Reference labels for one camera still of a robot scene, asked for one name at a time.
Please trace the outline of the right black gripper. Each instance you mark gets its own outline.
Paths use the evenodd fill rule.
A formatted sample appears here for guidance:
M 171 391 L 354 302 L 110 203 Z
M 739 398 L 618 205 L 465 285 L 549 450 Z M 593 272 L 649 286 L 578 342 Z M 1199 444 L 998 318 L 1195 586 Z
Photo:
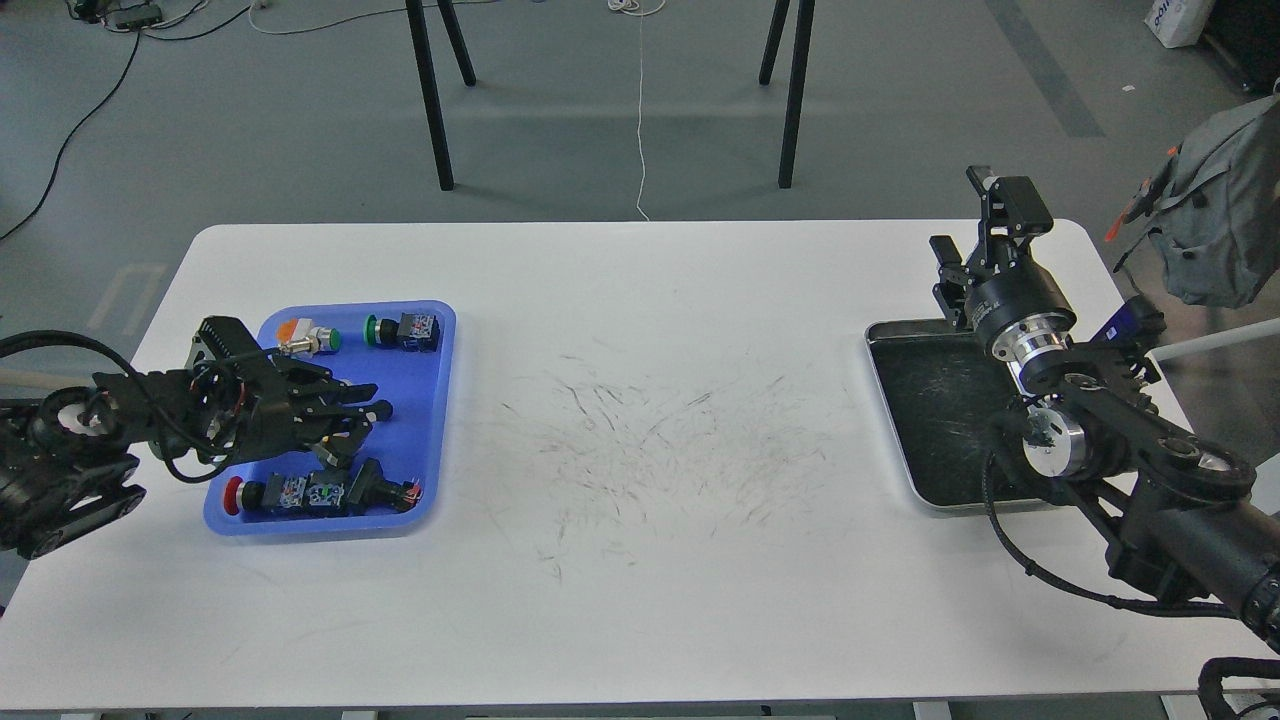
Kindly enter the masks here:
M 1053 228 L 1038 188 L 1025 176 L 996 176 L 986 165 L 969 165 L 965 174 L 980 200 L 978 241 L 966 264 L 951 236 L 929 237 L 938 264 L 932 292 L 943 318 L 972 325 L 1001 363 L 1065 350 L 1076 315 L 1056 279 L 1027 260 L 1032 241 Z M 973 286 L 970 273 L 992 277 Z

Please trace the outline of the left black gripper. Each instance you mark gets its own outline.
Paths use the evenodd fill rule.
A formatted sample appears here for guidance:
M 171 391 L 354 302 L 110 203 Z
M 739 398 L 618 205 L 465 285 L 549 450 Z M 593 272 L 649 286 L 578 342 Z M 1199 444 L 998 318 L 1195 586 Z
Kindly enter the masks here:
M 374 425 L 394 413 L 392 402 L 378 400 L 352 407 L 306 407 L 297 421 L 291 400 L 364 404 L 375 397 L 378 384 L 335 378 L 315 363 L 280 363 L 280 369 L 274 363 L 232 363 L 228 368 L 244 389 L 227 457 L 230 465 L 307 451 L 329 468 L 348 468 Z

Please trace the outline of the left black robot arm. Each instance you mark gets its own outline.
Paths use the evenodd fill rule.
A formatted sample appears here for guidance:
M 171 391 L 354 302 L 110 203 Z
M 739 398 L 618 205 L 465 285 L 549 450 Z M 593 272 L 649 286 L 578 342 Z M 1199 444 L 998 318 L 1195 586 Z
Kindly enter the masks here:
M 233 316 L 205 318 L 187 364 L 137 372 L 106 345 L 69 331 L 6 337 L 3 355 L 77 347 L 118 366 L 44 398 L 3 401 L 3 548 L 33 560 L 124 518 L 145 497 L 131 483 L 148 446 L 177 474 L 195 451 L 214 478 L 228 466 L 311 451 L 347 468 L 392 405 L 375 384 L 264 348 Z

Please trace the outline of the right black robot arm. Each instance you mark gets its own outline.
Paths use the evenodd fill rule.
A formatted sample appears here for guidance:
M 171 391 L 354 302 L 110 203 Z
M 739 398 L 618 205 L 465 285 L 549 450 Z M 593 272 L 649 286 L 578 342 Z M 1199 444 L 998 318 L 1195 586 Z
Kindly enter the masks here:
M 955 331 L 1001 363 L 1018 397 L 991 418 L 980 471 L 986 515 L 1024 573 L 1065 593 L 1152 618 L 1233 618 L 1279 646 L 1277 519 L 1252 502 L 1254 468 L 1162 418 L 1146 387 L 1164 316 L 1129 299 L 1087 342 L 1034 238 L 1053 225 L 1033 182 L 969 167 L 980 200 L 978 241 L 963 258 L 931 238 L 933 293 Z M 1138 600 L 1087 591 L 1042 568 L 1009 538 L 995 486 L 1009 480 L 1079 509 L 1103 537 L 1111 578 Z

